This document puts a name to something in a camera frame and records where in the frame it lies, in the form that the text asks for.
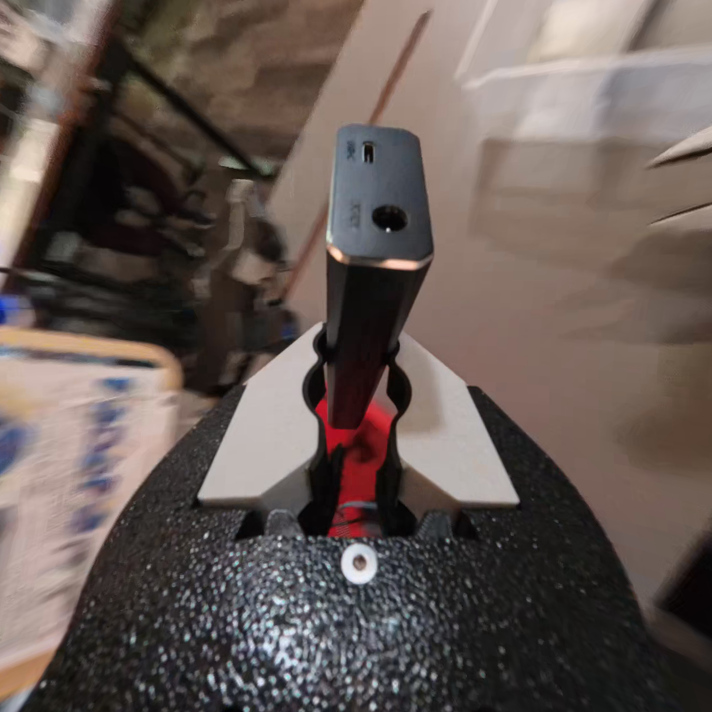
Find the black usb hub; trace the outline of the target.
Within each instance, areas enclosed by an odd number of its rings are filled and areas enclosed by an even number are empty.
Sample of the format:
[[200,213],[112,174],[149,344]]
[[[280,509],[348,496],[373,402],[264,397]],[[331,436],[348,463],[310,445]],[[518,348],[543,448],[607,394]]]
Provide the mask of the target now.
[[336,135],[325,237],[327,418],[359,427],[434,258],[419,138]]

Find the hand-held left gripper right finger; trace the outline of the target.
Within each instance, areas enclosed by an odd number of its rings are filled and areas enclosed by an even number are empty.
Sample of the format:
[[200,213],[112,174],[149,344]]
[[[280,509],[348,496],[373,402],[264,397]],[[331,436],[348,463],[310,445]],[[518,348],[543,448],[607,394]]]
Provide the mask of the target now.
[[405,333],[387,370],[396,413],[378,470],[383,534],[409,536],[430,512],[457,529],[465,512],[517,508],[520,498],[466,382]]

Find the cardboard box blue print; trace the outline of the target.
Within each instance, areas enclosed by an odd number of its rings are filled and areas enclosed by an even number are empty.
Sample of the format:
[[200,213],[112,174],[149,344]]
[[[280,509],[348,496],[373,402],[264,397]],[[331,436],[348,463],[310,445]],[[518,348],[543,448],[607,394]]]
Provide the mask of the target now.
[[39,680],[109,530],[174,443],[164,348],[1,327],[1,697]]

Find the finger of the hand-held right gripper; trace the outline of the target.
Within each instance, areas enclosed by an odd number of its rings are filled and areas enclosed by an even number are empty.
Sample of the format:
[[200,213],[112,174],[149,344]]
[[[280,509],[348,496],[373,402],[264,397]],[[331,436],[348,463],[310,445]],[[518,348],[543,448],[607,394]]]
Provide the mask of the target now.
[[681,142],[672,145],[652,159],[647,167],[661,167],[679,162],[686,162],[711,154],[711,127],[707,127]]
[[653,221],[651,226],[710,226],[711,203],[685,209]]

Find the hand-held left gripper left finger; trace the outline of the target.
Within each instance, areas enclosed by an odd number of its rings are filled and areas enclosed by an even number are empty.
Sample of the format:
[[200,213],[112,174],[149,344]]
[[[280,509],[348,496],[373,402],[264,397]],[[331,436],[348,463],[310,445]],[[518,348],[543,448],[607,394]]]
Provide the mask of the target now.
[[325,325],[318,324],[244,386],[197,494],[200,505],[260,515],[286,511],[324,536],[339,503],[345,450],[328,449],[317,413],[325,399]]

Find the clear plastic storage box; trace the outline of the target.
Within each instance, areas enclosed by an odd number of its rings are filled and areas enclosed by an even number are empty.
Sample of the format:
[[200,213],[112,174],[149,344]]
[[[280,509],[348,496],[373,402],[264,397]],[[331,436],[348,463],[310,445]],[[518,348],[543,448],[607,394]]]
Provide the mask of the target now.
[[653,221],[711,202],[711,155],[647,167],[711,126],[710,46],[500,69],[466,88],[473,241],[602,263]]

